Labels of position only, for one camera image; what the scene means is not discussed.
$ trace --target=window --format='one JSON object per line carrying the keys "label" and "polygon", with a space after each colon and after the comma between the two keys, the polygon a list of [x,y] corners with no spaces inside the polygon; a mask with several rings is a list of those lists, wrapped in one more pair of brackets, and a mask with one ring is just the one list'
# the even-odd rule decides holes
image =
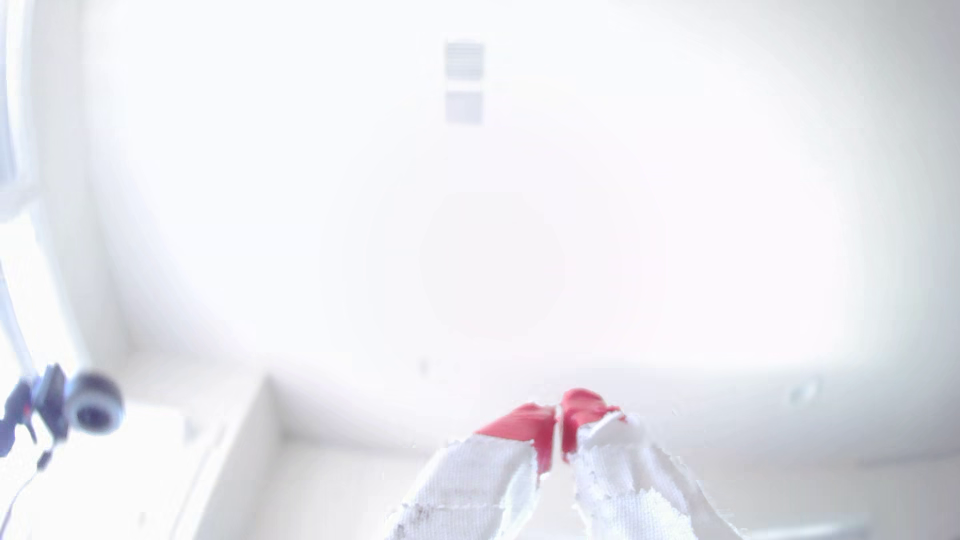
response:
{"label": "window", "polygon": [[27,36],[32,0],[0,0],[0,394],[77,351],[48,257],[30,166]]}

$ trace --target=wall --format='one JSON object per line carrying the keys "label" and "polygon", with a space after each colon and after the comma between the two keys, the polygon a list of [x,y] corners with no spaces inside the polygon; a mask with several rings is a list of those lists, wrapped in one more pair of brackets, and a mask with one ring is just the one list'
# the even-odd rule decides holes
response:
{"label": "wall", "polygon": [[[290,442],[263,494],[253,540],[371,540],[416,477],[422,457]],[[869,517],[874,540],[952,540],[960,534],[960,458],[874,469],[732,472],[691,464],[738,527],[790,527]],[[573,479],[543,483],[530,537],[582,537]]]}
{"label": "wall", "polygon": [[[84,0],[132,341],[262,362],[291,431],[372,447],[599,380],[698,388],[688,450],[956,448],[956,33],[869,4]],[[488,43],[482,130],[444,123],[448,37]],[[829,406],[777,414],[822,364]]]}

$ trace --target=ceiling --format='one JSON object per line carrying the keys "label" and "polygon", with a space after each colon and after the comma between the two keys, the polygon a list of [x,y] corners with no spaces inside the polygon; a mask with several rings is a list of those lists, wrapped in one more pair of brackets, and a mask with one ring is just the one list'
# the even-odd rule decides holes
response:
{"label": "ceiling", "polygon": [[339,444],[587,386],[681,454],[960,449],[960,13],[774,4],[84,2],[133,345],[264,365]]}

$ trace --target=camera lens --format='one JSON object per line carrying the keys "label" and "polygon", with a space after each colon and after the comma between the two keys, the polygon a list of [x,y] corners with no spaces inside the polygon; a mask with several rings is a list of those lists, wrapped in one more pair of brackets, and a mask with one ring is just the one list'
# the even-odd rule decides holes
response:
{"label": "camera lens", "polygon": [[77,420],[87,430],[101,431],[112,423],[109,414],[95,406],[85,406],[77,411]]}

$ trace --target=red fingertip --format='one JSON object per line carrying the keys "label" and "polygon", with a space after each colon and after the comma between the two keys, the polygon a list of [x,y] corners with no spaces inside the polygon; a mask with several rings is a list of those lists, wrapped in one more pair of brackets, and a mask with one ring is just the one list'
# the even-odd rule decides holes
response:
{"label": "red fingertip", "polygon": [[537,451],[538,472],[543,474],[550,470],[553,428],[556,423],[556,407],[526,404],[481,428],[477,433],[513,441],[533,441]]}
{"label": "red fingertip", "polygon": [[567,390],[561,401],[564,410],[564,461],[567,455],[577,451],[577,429],[584,424],[596,422],[609,412],[620,410],[607,405],[600,394],[585,388]]}

